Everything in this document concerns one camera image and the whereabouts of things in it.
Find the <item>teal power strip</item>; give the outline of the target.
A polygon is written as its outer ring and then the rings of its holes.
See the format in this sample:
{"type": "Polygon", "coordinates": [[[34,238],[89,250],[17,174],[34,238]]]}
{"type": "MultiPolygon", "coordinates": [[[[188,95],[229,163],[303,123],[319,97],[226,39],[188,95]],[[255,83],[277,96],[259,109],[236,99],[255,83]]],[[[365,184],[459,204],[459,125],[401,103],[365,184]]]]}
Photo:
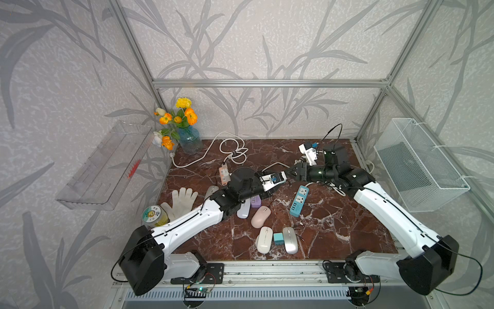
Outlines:
{"type": "Polygon", "coordinates": [[[298,191],[295,195],[295,198],[293,200],[293,203],[291,207],[289,208],[289,214],[294,216],[294,217],[299,217],[302,211],[302,208],[306,202],[308,193],[309,193],[309,188],[306,186],[301,185],[298,188],[298,191]]]}

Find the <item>teal usb charger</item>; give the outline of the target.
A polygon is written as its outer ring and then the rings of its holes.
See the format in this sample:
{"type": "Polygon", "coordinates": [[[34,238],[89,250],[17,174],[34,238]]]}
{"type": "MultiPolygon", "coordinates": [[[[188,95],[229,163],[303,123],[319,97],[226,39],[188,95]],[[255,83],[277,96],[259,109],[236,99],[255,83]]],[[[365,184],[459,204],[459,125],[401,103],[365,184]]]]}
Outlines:
{"type": "Polygon", "coordinates": [[[283,233],[274,233],[273,238],[275,245],[284,245],[283,233]]]}

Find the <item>silver wireless mouse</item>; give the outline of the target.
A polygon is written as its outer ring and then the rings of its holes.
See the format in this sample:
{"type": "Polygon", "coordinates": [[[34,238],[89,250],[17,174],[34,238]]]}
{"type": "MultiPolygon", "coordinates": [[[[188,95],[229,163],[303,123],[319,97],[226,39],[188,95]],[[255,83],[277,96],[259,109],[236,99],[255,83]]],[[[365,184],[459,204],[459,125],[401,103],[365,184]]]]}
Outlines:
{"type": "Polygon", "coordinates": [[[295,229],[293,227],[284,227],[282,234],[286,252],[288,254],[296,254],[298,252],[298,240],[295,229]]]}

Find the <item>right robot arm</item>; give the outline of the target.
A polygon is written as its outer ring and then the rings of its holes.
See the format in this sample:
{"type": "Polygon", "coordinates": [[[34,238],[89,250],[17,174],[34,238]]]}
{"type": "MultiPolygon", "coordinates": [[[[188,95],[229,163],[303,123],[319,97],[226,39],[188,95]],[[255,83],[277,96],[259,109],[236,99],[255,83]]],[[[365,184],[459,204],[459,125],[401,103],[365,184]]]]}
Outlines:
{"type": "Polygon", "coordinates": [[[327,184],[351,197],[377,218],[401,243],[403,254],[358,250],[346,257],[343,268],[350,281],[364,276],[402,280],[414,292],[431,293],[453,274],[459,250],[451,236],[440,236],[393,200],[366,170],[352,167],[343,146],[324,148],[324,164],[316,163],[316,144],[299,146],[305,161],[286,170],[296,181],[327,184]]]}

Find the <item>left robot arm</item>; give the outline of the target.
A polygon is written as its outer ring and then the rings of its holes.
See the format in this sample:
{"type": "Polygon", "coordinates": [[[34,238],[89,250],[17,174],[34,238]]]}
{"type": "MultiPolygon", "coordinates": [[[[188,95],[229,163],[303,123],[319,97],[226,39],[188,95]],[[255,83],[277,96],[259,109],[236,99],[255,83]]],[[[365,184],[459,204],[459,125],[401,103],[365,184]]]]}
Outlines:
{"type": "Polygon", "coordinates": [[[137,296],[161,282],[170,267],[165,260],[183,243],[201,231],[235,214],[252,197],[268,198],[286,182],[284,171],[261,175],[249,167],[235,170],[229,183],[212,193],[194,210],[161,227],[135,229],[126,243],[118,265],[137,296]]]}

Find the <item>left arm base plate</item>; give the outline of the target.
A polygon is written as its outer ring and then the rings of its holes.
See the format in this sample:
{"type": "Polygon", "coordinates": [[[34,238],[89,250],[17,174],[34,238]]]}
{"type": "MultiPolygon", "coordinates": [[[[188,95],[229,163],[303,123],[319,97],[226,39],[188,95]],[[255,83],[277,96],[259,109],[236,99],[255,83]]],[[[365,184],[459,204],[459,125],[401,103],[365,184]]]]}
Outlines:
{"type": "Polygon", "coordinates": [[[221,284],[225,273],[225,264],[208,263],[206,266],[200,266],[199,269],[190,278],[172,278],[172,285],[193,285],[193,284],[221,284]]]}

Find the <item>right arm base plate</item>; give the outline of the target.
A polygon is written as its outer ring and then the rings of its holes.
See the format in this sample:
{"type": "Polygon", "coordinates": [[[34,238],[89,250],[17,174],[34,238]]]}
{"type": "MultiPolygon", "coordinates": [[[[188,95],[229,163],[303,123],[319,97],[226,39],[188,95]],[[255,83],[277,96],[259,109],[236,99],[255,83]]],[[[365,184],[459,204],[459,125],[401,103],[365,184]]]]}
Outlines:
{"type": "Polygon", "coordinates": [[[341,283],[341,284],[375,284],[380,283],[381,279],[376,275],[364,275],[353,264],[348,265],[344,261],[335,262],[324,260],[322,262],[322,268],[325,271],[325,275],[328,283],[341,283]]]}

